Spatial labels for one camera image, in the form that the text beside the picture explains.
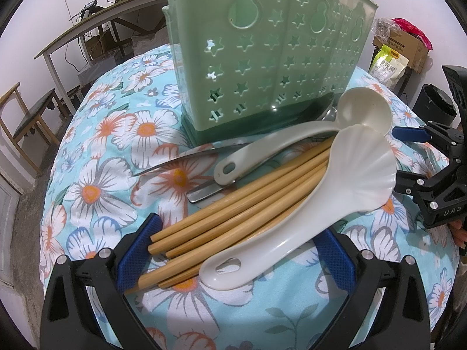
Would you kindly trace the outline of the wooden chopstick five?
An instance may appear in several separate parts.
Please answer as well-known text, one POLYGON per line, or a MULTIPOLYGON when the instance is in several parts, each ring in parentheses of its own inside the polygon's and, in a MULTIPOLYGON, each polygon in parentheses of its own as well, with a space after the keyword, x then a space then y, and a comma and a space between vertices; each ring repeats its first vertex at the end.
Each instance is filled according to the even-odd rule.
POLYGON ((154 269, 141 275, 135 285, 135 290, 140 291, 155 286, 159 288, 168 288, 180 282, 185 282, 199 274, 201 265, 201 263, 198 263, 197 265, 187 268, 180 273, 175 273, 175 268, 172 265, 169 265, 169 273, 165 276, 162 275, 162 271, 160 269, 154 269))

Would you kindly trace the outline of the wooden chopstick two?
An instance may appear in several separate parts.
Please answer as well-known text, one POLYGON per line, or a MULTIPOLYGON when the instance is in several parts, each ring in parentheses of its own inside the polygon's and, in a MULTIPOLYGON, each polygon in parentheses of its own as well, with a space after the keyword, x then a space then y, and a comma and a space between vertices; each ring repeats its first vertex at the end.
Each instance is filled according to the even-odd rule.
POLYGON ((167 251, 170 251, 181 244, 187 243, 190 239, 193 239, 211 230, 212 228, 215 228, 230 218, 237 216, 238 214, 246 211, 246 209, 256 205, 258 202, 274 194, 277 190, 282 188, 282 183, 284 183, 286 186, 290 185, 293 181, 299 178, 301 173, 306 173, 308 168, 317 167, 317 165, 319 165, 321 162, 328 159, 329 152, 330 147, 318 156, 315 156, 311 160, 304 163, 302 166, 294 169, 290 175, 284 175, 283 177, 276 179, 272 186, 265 186, 264 188, 253 192, 249 196, 244 197, 240 201, 233 203, 229 207, 225 207, 218 212, 192 224, 191 226, 180 230, 179 232, 158 240, 156 243, 150 244, 148 246, 148 251, 150 254, 166 253, 167 251))

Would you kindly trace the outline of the white shell-shaped ladle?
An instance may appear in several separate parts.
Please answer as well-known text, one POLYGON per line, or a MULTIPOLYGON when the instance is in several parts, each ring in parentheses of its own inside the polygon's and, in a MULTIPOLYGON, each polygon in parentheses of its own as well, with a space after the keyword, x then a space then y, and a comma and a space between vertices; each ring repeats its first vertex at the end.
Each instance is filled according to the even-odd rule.
POLYGON ((249 283, 337 221, 384 205, 396 173, 395 156, 384 135, 363 125, 341 130, 323 179, 304 203, 269 231, 208 258, 199 279, 221 291, 249 283))

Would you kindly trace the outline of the green plastic utensil holder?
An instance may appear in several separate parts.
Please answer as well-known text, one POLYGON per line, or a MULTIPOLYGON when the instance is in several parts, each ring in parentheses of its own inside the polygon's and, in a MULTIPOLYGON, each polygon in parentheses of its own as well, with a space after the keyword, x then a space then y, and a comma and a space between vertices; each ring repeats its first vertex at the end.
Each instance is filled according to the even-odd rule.
POLYGON ((372 0, 168 0, 191 142, 322 117, 348 86, 377 9, 372 0))

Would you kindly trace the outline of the wooden chopstick one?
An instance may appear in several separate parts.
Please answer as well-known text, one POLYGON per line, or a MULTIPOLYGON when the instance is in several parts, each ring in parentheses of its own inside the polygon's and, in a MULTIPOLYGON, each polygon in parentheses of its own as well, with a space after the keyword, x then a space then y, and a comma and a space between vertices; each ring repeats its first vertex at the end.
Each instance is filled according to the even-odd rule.
POLYGON ((276 168, 272 172, 268 173, 267 175, 263 175, 260 178, 252 181, 251 183, 243 186, 239 189, 234 190, 230 194, 222 197, 221 199, 217 200, 216 202, 211 203, 205 208, 191 214, 190 216, 178 221, 176 224, 171 225, 167 228, 164 228, 160 232, 157 232, 150 236, 151 241, 156 243, 158 240, 161 240, 171 234, 179 232, 180 230, 191 226, 192 224, 201 221, 202 219, 210 216, 218 212, 219 210, 229 207, 233 203, 240 201, 244 197, 249 196, 253 192, 256 192, 265 186, 272 186, 276 179, 283 177, 284 175, 290 175, 292 171, 300 166, 302 166, 307 161, 311 160, 315 156, 318 156, 323 151, 331 146, 332 137, 318 143, 313 148, 309 149, 307 152, 301 154, 300 156, 296 157, 293 160, 288 161, 287 163, 283 164, 282 166, 276 168))

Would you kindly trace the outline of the yellow green rice bag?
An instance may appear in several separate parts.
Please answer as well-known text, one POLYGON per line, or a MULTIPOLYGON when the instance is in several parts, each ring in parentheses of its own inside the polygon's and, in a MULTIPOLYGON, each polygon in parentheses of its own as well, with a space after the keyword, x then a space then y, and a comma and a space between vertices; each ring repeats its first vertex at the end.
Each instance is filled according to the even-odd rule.
POLYGON ((369 74, 391 89, 402 78, 408 66, 408 59, 393 48, 383 44, 370 66, 369 74))

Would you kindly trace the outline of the beige round soup ladle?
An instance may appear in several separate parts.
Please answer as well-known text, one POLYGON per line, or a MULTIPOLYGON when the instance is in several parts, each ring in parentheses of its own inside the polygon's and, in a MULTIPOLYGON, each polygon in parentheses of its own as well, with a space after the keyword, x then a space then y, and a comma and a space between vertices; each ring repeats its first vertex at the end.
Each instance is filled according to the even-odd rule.
POLYGON ((333 121, 303 122, 268 134, 227 156, 215 166, 214 180, 227 186, 294 143, 318 134, 338 132, 355 124, 389 133, 393 116, 386 98, 373 89, 348 89, 337 104, 333 121))

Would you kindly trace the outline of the metal knife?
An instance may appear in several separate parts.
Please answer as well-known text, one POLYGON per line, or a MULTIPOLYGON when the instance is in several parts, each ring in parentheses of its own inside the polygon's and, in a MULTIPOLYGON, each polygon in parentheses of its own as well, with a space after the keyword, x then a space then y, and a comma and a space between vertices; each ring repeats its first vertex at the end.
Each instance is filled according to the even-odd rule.
POLYGON ((174 157, 173 159, 167 160, 166 162, 157 164, 144 171, 141 171, 135 174, 135 176, 141 176, 141 175, 145 175, 150 172, 155 172, 156 170, 162 169, 164 167, 169 167, 169 165, 173 165, 179 161, 189 159, 192 157, 207 156, 207 155, 212 155, 215 153, 221 153, 224 151, 241 148, 261 138, 262 138, 261 135, 252 135, 252 136, 247 136, 247 137, 236 137, 236 138, 231 138, 227 140, 215 141, 212 143, 204 144, 202 146, 197 146, 195 148, 191 148, 183 152, 181 155, 178 155, 174 157))

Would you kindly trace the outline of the cardboard box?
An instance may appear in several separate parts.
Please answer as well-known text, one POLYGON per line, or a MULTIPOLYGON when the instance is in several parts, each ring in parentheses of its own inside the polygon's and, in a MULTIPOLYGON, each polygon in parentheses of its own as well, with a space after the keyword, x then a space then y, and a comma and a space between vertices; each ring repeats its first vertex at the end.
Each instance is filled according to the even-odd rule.
POLYGON ((428 48, 417 37, 405 31, 390 31, 389 39, 381 42, 374 36, 373 45, 377 48, 385 44, 408 59, 408 68, 421 74, 428 56, 428 48))

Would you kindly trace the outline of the floral blue tablecloth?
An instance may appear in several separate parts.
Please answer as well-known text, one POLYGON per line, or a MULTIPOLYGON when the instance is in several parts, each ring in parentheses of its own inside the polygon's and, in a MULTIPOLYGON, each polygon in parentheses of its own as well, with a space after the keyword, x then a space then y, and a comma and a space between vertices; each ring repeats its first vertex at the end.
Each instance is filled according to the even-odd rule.
POLYGON ((236 239, 238 224, 249 234, 276 224, 296 207, 293 188, 324 172, 328 152, 297 144, 243 187, 191 204, 188 193, 211 180, 219 156, 182 131, 169 47, 136 56, 97 79, 61 141, 44 201, 40 281, 48 283, 59 256, 92 258, 157 213, 166 233, 155 238, 149 270, 175 262, 180 275, 128 299, 161 348, 308 349, 346 296, 313 243, 229 291, 199 280, 194 252, 236 239))

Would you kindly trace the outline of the wooden chopstick four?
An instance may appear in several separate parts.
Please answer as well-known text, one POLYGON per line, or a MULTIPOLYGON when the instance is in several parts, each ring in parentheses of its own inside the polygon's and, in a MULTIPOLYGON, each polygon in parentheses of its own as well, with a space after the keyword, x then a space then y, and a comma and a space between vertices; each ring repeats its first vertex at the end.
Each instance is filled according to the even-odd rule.
MULTIPOLYGON (((291 191, 283 197, 280 202, 273 203, 268 209, 249 218, 244 223, 239 224, 227 233, 220 235, 218 238, 169 261, 162 267, 162 275, 165 276, 169 273, 169 265, 175 268, 175 273, 180 273, 198 263, 202 264, 209 257, 218 254, 230 246, 244 242, 246 239, 259 235, 265 230, 275 226, 290 215, 311 193, 317 184, 319 184, 325 174, 326 168, 327 165, 320 171, 316 171, 311 177, 307 178, 303 184, 298 186, 296 190, 291 191)), ((126 292, 127 294, 131 294, 139 291, 136 291, 135 287, 133 287, 126 292)))

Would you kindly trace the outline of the wooden chair black seat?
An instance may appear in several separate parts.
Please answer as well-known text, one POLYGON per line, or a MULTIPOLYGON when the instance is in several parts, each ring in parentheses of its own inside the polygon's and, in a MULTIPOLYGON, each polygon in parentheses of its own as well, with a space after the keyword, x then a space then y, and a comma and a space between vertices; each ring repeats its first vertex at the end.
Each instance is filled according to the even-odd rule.
POLYGON ((38 131, 40 137, 42 137, 47 145, 51 146, 51 144, 54 143, 58 146, 59 139, 52 132, 48 124, 46 124, 42 115, 47 109, 53 110, 54 108, 59 108, 59 111, 62 113, 66 112, 63 110, 63 106, 54 89, 46 92, 42 97, 40 97, 40 99, 37 100, 37 102, 34 103, 31 108, 28 108, 19 91, 20 86, 21 82, 18 81, 1 97, 1 111, 4 110, 5 105, 10 102, 10 100, 15 99, 18 103, 18 106, 21 108, 23 117, 13 134, 10 132, 3 119, 1 119, 1 129, 13 147, 26 160, 26 162, 29 164, 29 166, 32 167, 37 175, 42 175, 40 167, 36 165, 33 160, 26 154, 25 150, 21 148, 20 142, 24 137, 28 136, 29 132, 38 131))

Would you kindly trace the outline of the wooden chopstick six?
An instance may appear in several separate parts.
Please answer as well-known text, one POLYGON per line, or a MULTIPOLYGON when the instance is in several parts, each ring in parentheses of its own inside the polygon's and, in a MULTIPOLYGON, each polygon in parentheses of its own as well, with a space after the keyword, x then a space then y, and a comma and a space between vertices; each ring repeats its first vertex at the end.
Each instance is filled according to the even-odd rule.
POLYGON ((201 264, 197 264, 196 266, 193 266, 190 269, 183 271, 182 273, 179 273, 175 276, 172 276, 158 283, 158 287, 159 288, 171 288, 172 286, 175 286, 177 284, 184 283, 185 281, 189 281, 192 278, 198 276, 200 268, 201 268, 201 264))

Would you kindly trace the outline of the wooden chopstick three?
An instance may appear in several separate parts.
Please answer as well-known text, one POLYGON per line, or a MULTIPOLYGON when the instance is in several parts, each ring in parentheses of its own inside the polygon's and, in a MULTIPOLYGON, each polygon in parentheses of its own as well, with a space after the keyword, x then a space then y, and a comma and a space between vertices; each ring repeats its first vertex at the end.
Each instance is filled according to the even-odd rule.
POLYGON ((235 228, 236 226, 238 226, 238 224, 242 224, 249 218, 262 212, 265 208, 268 208, 270 205, 272 205, 273 203, 281 199, 283 196, 289 194, 293 189, 303 184, 307 180, 307 178, 311 177, 315 172, 318 172, 322 168, 325 168, 326 164, 327 164, 327 160, 321 162, 319 165, 317 165, 317 167, 308 168, 306 170, 306 173, 304 172, 301 173, 299 175, 299 178, 293 181, 290 185, 286 186, 284 183, 282 183, 281 184, 282 188, 277 190, 271 196, 268 196, 264 200, 258 202, 256 205, 246 209, 246 211, 238 214, 237 216, 230 218, 224 223, 219 224, 218 226, 212 228, 211 230, 203 233, 202 235, 199 235, 193 239, 190 239, 187 243, 181 244, 178 247, 175 247, 174 249, 167 251, 165 253, 165 256, 167 256, 168 259, 175 258, 182 254, 186 254, 188 253, 188 251, 192 251, 196 249, 197 247, 200 247, 204 245, 205 243, 212 241, 213 239, 218 238, 220 235, 223 235, 229 230, 235 228))

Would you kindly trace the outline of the white work table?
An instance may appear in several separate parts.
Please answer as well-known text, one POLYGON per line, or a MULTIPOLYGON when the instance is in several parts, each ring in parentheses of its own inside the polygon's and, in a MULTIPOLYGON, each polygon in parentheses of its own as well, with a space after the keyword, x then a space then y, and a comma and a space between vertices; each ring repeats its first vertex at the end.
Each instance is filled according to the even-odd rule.
POLYGON ((63 99, 72 116, 76 113, 76 109, 64 89, 62 81, 59 78, 59 74, 51 59, 51 54, 59 50, 59 48, 66 46, 69 42, 84 36, 86 32, 90 32, 106 22, 118 21, 120 16, 123 14, 131 13, 133 11, 146 8, 147 6, 161 3, 167 3, 167 0, 120 0, 119 2, 103 8, 103 10, 94 13, 80 23, 72 26, 66 32, 62 33, 59 37, 50 42, 34 57, 34 59, 43 57, 51 78, 55 83, 55 91, 57 92, 58 97, 63 99))

